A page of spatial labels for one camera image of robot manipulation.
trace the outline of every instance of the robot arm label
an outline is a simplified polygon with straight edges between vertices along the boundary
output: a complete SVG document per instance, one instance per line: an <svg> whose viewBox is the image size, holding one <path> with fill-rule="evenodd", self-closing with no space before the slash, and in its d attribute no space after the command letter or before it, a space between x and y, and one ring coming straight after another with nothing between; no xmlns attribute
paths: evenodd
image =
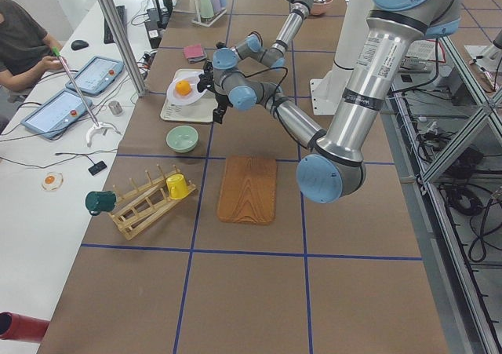
<svg viewBox="0 0 502 354"><path fill-rule="evenodd" d="M365 97L364 95L360 95L355 93L354 91L350 91L349 89L345 89L342 94L342 98L345 102L351 104L357 104L364 108L369 108L374 111L379 111L384 105L384 100L376 99L375 97Z"/></svg>
<svg viewBox="0 0 502 354"><path fill-rule="evenodd" d="M376 77L391 80L395 71L401 63L401 55L406 51L407 45L389 38L369 37L361 51L361 56L356 62L356 67L362 67L366 71L372 70L371 63L375 60L377 54L384 54L379 68L373 68Z"/></svg>

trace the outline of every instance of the person's hand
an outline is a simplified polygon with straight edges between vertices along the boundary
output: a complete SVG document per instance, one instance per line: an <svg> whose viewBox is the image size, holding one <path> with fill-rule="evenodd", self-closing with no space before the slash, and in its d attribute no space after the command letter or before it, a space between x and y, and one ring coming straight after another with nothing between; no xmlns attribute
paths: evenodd
<svg viewBox="0 0 502 354"><path fill-rule="evenodd" d="M55 56L45 56L40 60L44 70L59 70L63 67L61 62Z"/></svg>

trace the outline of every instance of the gray floor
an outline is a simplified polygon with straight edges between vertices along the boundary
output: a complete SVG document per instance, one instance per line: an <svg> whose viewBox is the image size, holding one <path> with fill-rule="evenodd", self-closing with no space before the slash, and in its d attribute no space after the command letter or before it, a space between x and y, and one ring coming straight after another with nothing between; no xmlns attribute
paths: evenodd
<svg viewBox="0 0 502 354"><path fill-rule="evenodd" d="M20 102L9 103L7 101L8 97L9 94L5 91L5 89L0 87L0 115L11 119L16 114L16 110L19 107Z"/></svg>

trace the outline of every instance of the brown table surface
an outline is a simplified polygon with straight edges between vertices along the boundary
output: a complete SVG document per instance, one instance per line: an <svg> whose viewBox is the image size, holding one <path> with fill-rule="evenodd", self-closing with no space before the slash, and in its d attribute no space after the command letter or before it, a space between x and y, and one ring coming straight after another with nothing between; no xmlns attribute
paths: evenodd
<svg viewBox="0 0 502 354"><path fill-rule="evenodd" d="M186 156L167 148L179 123L159 117L166 88L177 69L202 66L182 48L200 42L211 56L216 42L251 31L269 46L289 12L284 0L228 0L228 9L211 28L173 15L147 79L152 93L137 101L104 188L125 192L129 177L143 184L145 170L176 164L198 190L129 242L106 214L91 220L39 352L447 353L380 118L363 147L363 187L327 205L300 194L304 151L262 107L230 109L223 125L194 124L200 141ZM309 81L331 68L345 9L336 0L309 18L286 55L284 90L309 115ZM325 128L331 121L314 117ZM230 155L277 159L272 224L216 218Z"/></svg>
<svg viewBox="0 0 502 354"><path fill-rule="evenodd" d="M502 30L501 13L502 0L462 0L460 28L451 39L467 65L472 57L464 46L491 44ZM491 86L480 70L475 65L469 65L469 70L487 95L492 96Z"/></svg>

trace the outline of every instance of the keyboard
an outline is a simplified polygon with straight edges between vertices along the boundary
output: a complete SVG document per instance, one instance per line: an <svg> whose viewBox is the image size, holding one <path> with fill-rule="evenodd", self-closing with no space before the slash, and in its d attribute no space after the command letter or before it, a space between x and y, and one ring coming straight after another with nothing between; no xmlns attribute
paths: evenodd
<svg viewBox="0 0 502 354"><path fill-rule="evenodd" d="M125 34L127 35L127 21L126 21L126 7L124 5L115 6L117 9L118 16L120 16L120 21L122 22L122 26L124 26ZM110 44L115 42L113 39L113 34L111 33L111 29L108 26L107 20L104 20L104 38L103 42L105 44Z"/></svg>

